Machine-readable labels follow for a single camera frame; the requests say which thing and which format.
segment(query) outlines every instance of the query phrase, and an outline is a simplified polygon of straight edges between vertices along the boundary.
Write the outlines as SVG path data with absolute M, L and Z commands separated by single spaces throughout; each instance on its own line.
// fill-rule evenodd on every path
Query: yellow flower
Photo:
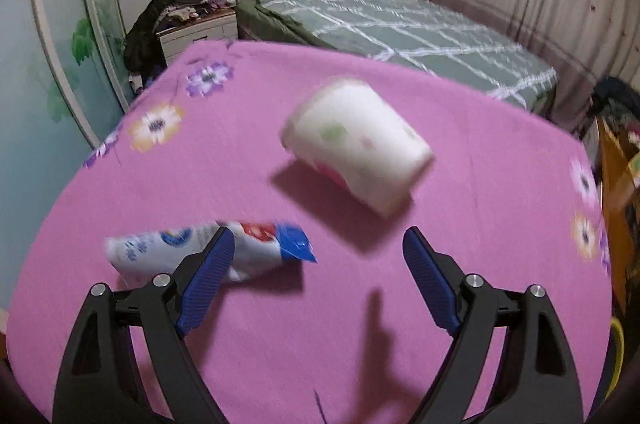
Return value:
M 180 128 L 184 113 L 180 107 L 160 105 L 129 127 L 131 147 L 138 151 L 148 151 L 154 144 L 162 144 L 171 139 Z
M 594 260 L 598 256 L 596 234 L 590 221 L 583 215 L 576 214 L 573 223 L 575 245 L 583 260 Z

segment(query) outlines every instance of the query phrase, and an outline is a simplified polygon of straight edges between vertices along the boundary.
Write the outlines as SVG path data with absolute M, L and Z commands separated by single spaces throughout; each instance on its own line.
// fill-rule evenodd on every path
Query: pile of clothes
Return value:
M 126 37 L 124 64 L 132 74 L 140 74 L 142 82 L 157 77 L 166 68 L 162 46 L 156 34 L 180 25 L 183 8 L 193 8 L 198 16 L 223 7 L 226 0 L 151 0 Z

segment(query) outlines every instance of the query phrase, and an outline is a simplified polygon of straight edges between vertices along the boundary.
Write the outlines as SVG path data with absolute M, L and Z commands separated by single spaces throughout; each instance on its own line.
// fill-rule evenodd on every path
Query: white and blue package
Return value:
M 156 274 L 172 273 L 187 255 L 200 253 L 220 226 L 231 229 L 235 238 L 236 253 L 225 278 L 228 281 L 247 280 L 287 260 L 316 263 L 311 244 L 300 227 L 240 222 L 108 238 L 107 258 L 127 286 L 135 289 Z

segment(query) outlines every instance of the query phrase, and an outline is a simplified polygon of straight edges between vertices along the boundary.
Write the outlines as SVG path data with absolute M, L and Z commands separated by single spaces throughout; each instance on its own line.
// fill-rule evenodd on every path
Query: cup rim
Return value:
M 309 97 L 308 99 L 300 103 L 300 105 L 298 105 L 293 110 L 293 112 L 289 114 L 289 117 L 285 121 L 284 127 L 280 132 L 280 144 L 282 144 L 282 146 L 286 149 L 287 144 L 285 143 L 285 141 L 289 139 L 289 136 L 293 131 L 297 122 L 300 120 L 300 117 L 302 117 L 305 114 L 305 112 L 308 111 L 308 109 L 310 109 L 313 105 L 315 105 L 320 99 L 324 98 L 328 93 L 333 92 L 335 89 L 340 88 L 343 85 L 346 85 L 349 83 L 358 84 L 361 86 L 364 85 L 366 87 L 371 88 L 370 85 L 365 80 L 362 80 L 362 79 L 352 78 L 352 77 L 335 77 L 332 81 L 325 84 L 324 86 L 319 88 L 316 92 L 314 92 L 314 94 L 311 97 Z

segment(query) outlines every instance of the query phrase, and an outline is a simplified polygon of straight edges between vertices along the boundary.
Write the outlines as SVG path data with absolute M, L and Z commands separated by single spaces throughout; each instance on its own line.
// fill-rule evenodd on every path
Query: blue gripper pad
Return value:
M 455 335 L 462 325 L 456 311 L 456 294 L 412 229 L 404 234 L 402 253 L 435 324 Z
M 202 324 L 213 296 L 231 266 L 235 250 L 234 234 L 226 229 L 191 278 L 182 294 L 180 317 L 175 324 L 183 336 Z

